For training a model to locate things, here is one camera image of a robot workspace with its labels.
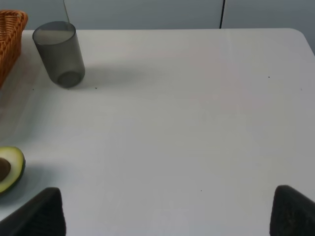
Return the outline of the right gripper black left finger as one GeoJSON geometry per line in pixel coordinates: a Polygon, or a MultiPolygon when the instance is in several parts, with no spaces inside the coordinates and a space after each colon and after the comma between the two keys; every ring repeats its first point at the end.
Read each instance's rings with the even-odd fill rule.
{"type": "Polygon", "coordinates": [[[64,236],[60,189],[47,187],[0,222],[2,236],[64,236]]]}

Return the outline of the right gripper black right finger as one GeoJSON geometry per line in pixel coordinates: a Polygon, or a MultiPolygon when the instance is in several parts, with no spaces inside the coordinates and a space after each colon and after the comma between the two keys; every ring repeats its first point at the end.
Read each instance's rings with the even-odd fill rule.
{"type": "Polygon", "coordinates": [[[314,236],[314,201],[289,185],[279,185],[273,198],[269,235],[314,236]]]}

